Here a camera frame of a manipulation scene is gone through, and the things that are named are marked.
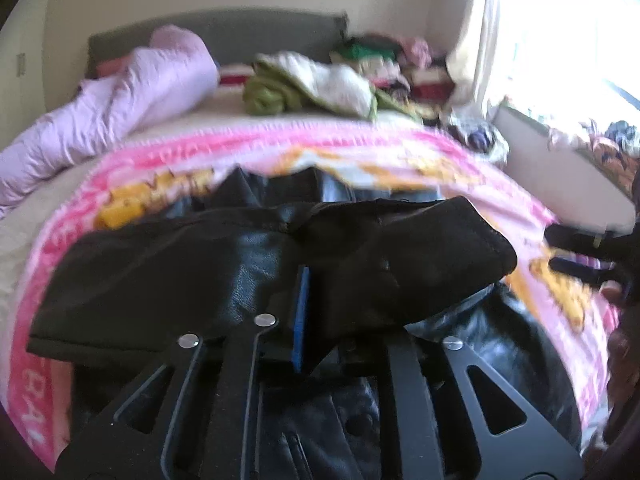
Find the right hand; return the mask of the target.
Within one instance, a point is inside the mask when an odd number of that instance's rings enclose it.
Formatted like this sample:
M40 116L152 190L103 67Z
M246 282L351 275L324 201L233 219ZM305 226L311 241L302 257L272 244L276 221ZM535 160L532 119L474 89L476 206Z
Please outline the right hand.
M620 324L608 337L608 371L610 379L606 392L611 414L604 425L593 434L584 459L591 469L620 435L624 420L639 403L639 306L623 298L623 287L606 282L600 294L620 310Z

